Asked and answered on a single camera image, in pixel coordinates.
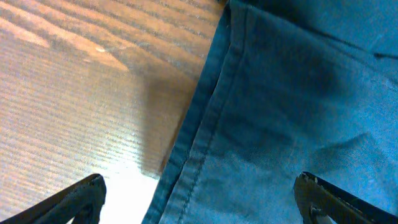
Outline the navy blue shorts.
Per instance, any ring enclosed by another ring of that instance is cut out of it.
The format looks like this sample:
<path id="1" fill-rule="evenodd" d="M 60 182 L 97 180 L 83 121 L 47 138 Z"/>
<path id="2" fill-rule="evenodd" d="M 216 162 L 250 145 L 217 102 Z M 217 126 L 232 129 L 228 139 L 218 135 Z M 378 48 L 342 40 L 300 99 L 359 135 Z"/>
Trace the navy blue shorts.
<path id="1" fill-rule="evenodd" d="M 228 1 L 144 223 L 301 223 L 309 171 L 397 213 L 397 2 Z"/>

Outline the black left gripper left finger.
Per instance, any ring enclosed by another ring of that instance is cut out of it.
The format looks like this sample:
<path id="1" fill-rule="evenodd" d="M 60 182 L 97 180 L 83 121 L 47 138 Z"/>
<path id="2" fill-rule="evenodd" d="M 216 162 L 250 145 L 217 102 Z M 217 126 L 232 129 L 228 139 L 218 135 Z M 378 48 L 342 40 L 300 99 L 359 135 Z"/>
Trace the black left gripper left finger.
<path id="1" fill-rule="evenodd" d="M 98 224 L 105 198 L 103 176 L 91 174 L 1 224 Z"/>

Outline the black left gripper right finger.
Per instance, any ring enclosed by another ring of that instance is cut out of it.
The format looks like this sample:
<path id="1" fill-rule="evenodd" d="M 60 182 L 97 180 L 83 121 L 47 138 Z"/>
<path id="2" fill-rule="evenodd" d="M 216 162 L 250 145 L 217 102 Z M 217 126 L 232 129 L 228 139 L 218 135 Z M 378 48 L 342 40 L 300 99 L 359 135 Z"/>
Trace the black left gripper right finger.
<path id="1" fill-rule="evenodd" d="M 395 215 L 310 172 L 296 177 L 294 198 L 304 224 L 397 224 Z"/>

